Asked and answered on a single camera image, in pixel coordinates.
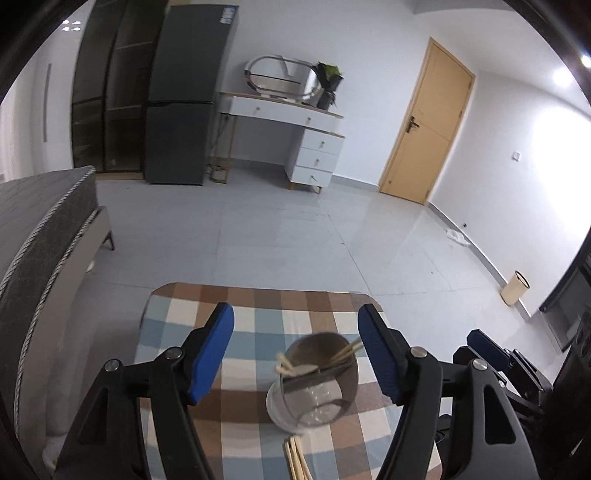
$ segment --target door lock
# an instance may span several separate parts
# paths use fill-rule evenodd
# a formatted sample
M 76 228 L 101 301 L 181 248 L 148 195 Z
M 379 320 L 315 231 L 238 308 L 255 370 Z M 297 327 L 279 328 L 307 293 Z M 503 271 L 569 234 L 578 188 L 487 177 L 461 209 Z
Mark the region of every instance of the door lock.
M 409 134 L 409 133 L 410 133 L 410 131 L 413 129 L 413 127 L 416 127 L 416 128 L 421 128 L 421 125 L 419 125 L 418 123 L 416 123 L 416 122 L 414 121 L 414 117 L 412 116 L 412 117 L 410 118 L 410 120 L 408 121 L 408 125 L 407 125 L 407 133 L 408 133 L 408 134 Z

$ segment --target white drawer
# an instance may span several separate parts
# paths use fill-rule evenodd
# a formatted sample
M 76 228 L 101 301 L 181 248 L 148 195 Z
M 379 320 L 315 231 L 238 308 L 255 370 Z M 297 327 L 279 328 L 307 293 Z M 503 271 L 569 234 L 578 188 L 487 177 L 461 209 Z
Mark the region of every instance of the white drawer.
M 259 98 L 233 96 L 231 105 L 220 103 L 220 111 L 231 115 L 251 116 L 286 124 L 302 125 L 320 130 L 334 131 L 339 118 L 290 103 Z
M 330 153 L 301 148 L 295 160 L 297 167 L 315 168 L 316 170 L 335 171 L 339 157 Z
M 317 128 L 325 132 L 336 132 L 340 118 L 329 115 L 328 113 L 316 112 L 314 110 L 305 109 L 308 112 L 306 123 L 304 127 Z
M 315 187 L 327 187 L 332 173 L 329 171 L 314 170 L 313 168 L 294 167 L 290 180 L 293 183 L 313 185 Z
M 304 148 L 311 148 L 321 152 L 332 153 L 339 155 L 343 148 L 344 138 L 336 137 L 335 135 L 326 134 L 324 132 L 317 132 L 316 130 L 306 129 L 304 137 L 301 139 L 301 146 Z

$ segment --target beige trash can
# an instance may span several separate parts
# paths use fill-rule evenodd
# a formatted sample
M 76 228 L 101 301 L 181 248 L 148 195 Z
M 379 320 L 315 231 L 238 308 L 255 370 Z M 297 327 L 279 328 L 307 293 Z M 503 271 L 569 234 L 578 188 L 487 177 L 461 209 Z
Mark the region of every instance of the beige trash can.
M 509 283 L 501 290 L 501 297 L 508 306 L 513 306 L 519 298 L 530 289 L 530 284 L 525 277 L 515 270 Z

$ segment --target wooden door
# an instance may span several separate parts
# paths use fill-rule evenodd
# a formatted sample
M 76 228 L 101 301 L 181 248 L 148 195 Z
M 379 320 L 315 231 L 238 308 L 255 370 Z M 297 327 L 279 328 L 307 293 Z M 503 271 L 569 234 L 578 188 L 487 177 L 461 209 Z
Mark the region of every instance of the wooden door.
M 424 203 L 456 135 L 474 75 L 431 40 L 380 192 Z

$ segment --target cabinet handle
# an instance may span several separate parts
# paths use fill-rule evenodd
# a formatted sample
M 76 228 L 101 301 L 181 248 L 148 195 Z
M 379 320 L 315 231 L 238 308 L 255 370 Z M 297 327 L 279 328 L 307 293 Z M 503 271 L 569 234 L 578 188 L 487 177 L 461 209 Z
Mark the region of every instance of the cabinet handle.
M 45 89 L 43 90 L 43 143 L 47 143 L 47 96 L 49 94 L 49 77 L 51 75 L 51 63 L 47 64 L 45 75 Z

